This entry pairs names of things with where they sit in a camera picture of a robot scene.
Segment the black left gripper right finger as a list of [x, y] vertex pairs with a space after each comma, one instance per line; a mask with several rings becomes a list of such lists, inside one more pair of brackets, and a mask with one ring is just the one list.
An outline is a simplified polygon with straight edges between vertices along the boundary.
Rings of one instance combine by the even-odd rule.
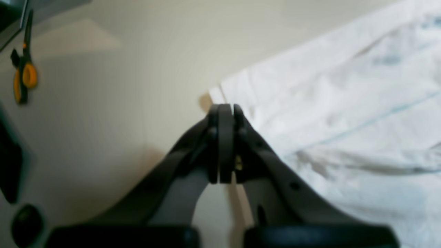
[[337, 209], [292, 171], [233, 105], [235, 150], [254, 225], [245, 248], [398, 248], [390, 227], [369, 224]]

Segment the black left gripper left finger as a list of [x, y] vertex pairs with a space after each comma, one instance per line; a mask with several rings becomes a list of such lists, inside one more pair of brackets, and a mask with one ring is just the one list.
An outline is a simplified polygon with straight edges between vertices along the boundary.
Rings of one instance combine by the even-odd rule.
[[46, 248], [200, 248], [199, 197], [216, 182], [219, 105], [192, 126], [123, 199], [91, 220], [56, 228]]

